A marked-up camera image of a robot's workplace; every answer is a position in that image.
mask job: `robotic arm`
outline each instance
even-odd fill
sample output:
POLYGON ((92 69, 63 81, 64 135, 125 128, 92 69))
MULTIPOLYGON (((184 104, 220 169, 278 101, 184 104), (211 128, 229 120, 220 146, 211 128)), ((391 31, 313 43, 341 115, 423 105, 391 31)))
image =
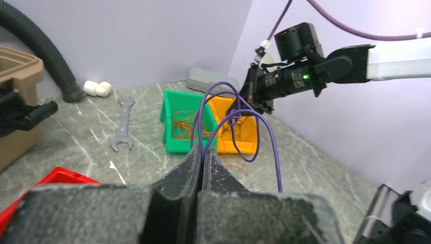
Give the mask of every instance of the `robotic arm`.
MULTIPOLYGON (((326 84, 431 77, 431 39, 385 42, 340 48, 323 57, 310 23, 285 29, 275 36, 282 63, 266 50, 256 49, 242 96, 257 112, 271 114, 273 100, 313 90, 318 97, 326 84)), ((232 104, 227 114, 235 108, 232 104)))

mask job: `black corrugated hose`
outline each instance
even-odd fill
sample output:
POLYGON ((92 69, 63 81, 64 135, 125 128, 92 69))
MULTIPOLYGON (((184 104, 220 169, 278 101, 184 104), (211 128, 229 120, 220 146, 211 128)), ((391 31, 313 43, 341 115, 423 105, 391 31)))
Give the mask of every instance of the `black corrugated hose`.
POLYGON ((25 14, 3 0, 0 0, 0 26, 14 34, 35 56, 43 60, 46 70, 61 90, 63 101, 73 103, 85 98, 85 93, 51 40, 25 14))

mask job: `wrench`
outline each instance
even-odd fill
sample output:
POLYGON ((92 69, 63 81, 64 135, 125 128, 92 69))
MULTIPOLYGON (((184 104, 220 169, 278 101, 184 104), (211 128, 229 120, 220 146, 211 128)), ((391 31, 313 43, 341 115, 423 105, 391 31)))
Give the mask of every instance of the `wrench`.
POLYGON ((111 148, 115 152, 118 152, 118 143, 125 143, 129 146, 129 150, 132 150, 133 141, 129 137, 127 130, 129 127, 129 116, 130 116, 130 108, 133 104, 135 104, 135 100, 129 97, 128 99, 119 98, 118 102, 122 106, 122 114, 120 120, 120 126, 118 127, 118 132, 115 137, 111 140, 111 148))

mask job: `white wall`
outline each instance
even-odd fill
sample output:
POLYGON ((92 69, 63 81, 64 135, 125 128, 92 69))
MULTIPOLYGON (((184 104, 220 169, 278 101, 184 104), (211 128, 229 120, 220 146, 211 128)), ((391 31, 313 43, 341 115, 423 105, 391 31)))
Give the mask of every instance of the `white wall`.
MULTIPOLYGON (((428 0, 317 0, 332 16, 378 35, 431 31, 428 0)), ((243 82, 254 49, 264 40, 287 0, 254 0, 229 75, 243 82)), ((375 43, 333 26, 306 0, 295 0, 278 31, 313 23, 324 54, 350 45, 375 43)), ((271 51, 277 55, 275 42, 271 51)), ((277 99, 275 115, 375 186, 404 190, 431 178, 431 79, 329 84, 313 92, 277 99)))
MULTIPOLYGON (((190 66, 227 74, 252 0, 7 0, 65 57, 78 83, 114 88, 184 80, 190 66)), ((0 45, 28 51, 0 29, 0 45)), ((40 97, 59 95, 49 76, 40 97)))

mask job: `gray marble countertop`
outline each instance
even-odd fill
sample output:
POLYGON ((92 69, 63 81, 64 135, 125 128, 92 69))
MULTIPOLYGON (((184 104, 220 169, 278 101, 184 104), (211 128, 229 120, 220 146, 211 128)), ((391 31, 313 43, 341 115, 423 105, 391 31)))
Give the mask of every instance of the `gray marble countertop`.
MULTIPOLYGON (((162 143, 164 124, 160 121, 163 90, 193 92, 185 82, 121 89, 107 98, 88 98, 79 104, 55 100, 59 110, 42 122, 43 138, 23 157, 0 173, 0 210, 48 174, 62 166, 103 183, 151 184, 184 157, 168 154, 162 143), (126 145, 113 152, 109 146, 116 134, 121 106, 116 98, 132 96, 129 133, 134 148, 126 145)), ((346 243, 351 243, 372 200, 375 188, 332 159, 281 120, 267 115, 275 137, 284 192, 312 193, 325 197, 334 208, 346 243)), ((258 158, 246 163, 238 155, 226 156, 249 173, 230 167, 229 171, 249 190, 276 192, 271 141, 261 130, 258 158)))

